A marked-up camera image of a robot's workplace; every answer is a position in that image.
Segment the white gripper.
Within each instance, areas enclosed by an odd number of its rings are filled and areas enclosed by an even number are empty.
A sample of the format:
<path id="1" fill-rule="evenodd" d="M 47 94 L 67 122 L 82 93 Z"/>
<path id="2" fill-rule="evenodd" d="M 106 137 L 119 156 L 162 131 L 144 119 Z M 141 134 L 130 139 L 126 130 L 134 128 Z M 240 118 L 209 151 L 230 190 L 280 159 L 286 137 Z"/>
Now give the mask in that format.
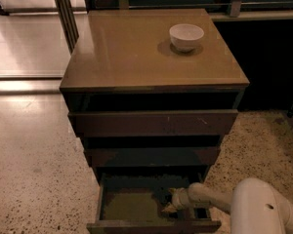
<path id="1" fill-rule="evenodd" d="M 162 210 L 166 214 L 174 214 L 178 209 L 193 207 L 192 193 L 188 188 L 168 188 L 172 195 L 172 204 L 168 203 Z"/>

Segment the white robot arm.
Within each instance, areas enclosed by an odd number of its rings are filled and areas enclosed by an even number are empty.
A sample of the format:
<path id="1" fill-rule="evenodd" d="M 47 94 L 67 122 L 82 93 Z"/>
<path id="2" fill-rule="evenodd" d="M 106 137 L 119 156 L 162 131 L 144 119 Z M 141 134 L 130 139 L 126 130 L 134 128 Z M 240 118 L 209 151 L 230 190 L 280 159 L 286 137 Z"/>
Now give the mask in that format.
<path id="1" fill-rule="evenodd" d="M 293 234 L 293 204 L 258 178 L 242 180 L 231 194 L 199 182 L 169 191 L 164 213 L 208 205 L 230 215 L 230 234 Z"/>

